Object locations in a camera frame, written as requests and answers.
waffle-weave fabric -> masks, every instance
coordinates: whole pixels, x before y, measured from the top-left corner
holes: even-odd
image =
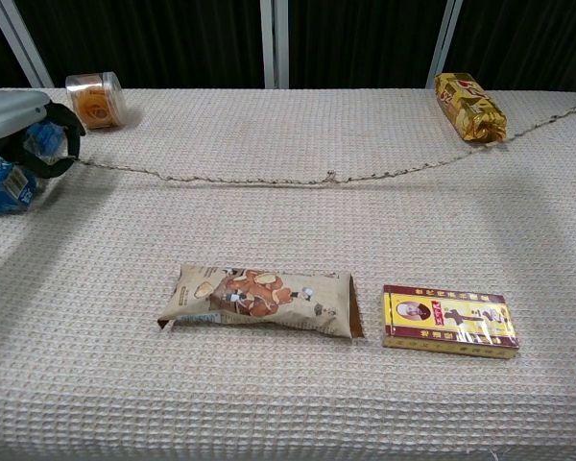
[[[576,93],[491,96],[509,133],[576,105]],[[468,149],[429,90],[138,89],[126,101],[130,125],[89,132],[82,158],[317,179]],[[160,331],[183,262],[350,271],[366,338]],[[383,349],[385,283],[503,294],[518,357]],[[180,184],[74,165],[27,213],[0,218],[0,458],[76,456],[576,459],[576,114],[369,183]]]

yellow box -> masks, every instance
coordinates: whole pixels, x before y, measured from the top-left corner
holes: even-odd
[[[518,341],[501,295],[384,286],[384,346],[512,358]]]

plastic-wrapped box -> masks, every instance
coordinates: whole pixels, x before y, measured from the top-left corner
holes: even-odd
[[[124,94],[114,72],[70,75],[66,77],[66,90],[73,110],[87,128],[126,124]]]
[[[501,295],[385,285],[383,307],[386,347],[497,358],[518,350]]]
[[[26,132],[24,148],[46,160],[59,152],[63,138],[62,127],[53,123],[35,123]],[[28,209],[45,181],[0,157],[0,215]]]

robotic arm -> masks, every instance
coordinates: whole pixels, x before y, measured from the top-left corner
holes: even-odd
[[[52,122],[64,127],[68,158],[45,163],[23,146],[26,130],[34,123]],[[80,136],[85,129],[67,106],[40,91],[0,91],[0,157],[27,168],[39,178],[62,175],[79,157]]]

gold wrapper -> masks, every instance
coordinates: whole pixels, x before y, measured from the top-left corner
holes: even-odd
[[[506,116],[469,74],[438,74],[435,95],[445,116],[465,141],[506,138]]]

